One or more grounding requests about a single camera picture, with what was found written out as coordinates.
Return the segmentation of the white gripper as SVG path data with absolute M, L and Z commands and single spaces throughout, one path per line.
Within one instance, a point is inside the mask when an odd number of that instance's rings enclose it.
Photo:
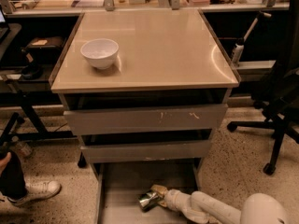
M 189 194 L 177 189 L 168 190 L 162 185 L 153 185 L 150 189 L 156 192 L 159 197 L 164 198 L 165 204 L 170 210 L 180 212 L 185 217 L 192 216 L 191 196 Z

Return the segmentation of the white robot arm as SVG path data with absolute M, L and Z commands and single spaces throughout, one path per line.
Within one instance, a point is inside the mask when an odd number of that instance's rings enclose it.
M 149 196 L 159 205 L 180 212 L 196 224 L 207 224 L 209 217 L 216 218 L 221 224 L 291 224 L 284 207 L 273 197 L 262 193 L 250 195 L 241 209 L 202 191 L 186 194 L 160 185 L 153 185 Z

